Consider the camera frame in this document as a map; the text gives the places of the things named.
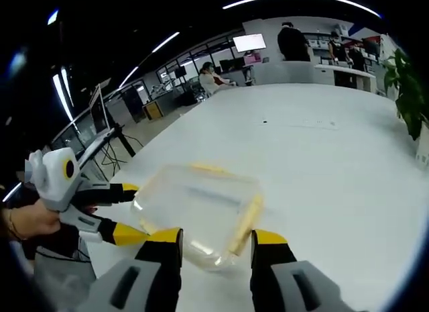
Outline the person's left hand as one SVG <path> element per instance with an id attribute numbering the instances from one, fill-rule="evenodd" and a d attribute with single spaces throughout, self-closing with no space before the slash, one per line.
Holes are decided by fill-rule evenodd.
<path id="1" fill-rule="evenodd" d="M 11 209 L 8 224 L 20 240 L 51 235 L 60 230 L 59 214 L 49 210 L 41 199 L 32 205 Z"/>

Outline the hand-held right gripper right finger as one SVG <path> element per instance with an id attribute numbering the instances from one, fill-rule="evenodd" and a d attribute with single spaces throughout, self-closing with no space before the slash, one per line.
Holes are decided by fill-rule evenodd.
<path id="1" fill-rule="evenodd" d="M 256 311 L 352 311 L 339 286 L 307 260 L 297 260 L 280 234 L 251 232 L 250 290 Z"/>

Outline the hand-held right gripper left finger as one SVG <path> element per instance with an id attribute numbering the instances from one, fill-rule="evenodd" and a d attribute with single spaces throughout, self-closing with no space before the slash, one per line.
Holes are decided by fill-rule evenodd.
<path id="1" fill-rule="evenodd" d="M 175 311 L 182 279 L 183 229 L 150 235 L 134 258 L 116 263 L 90 288 L 77 311 Z"/>

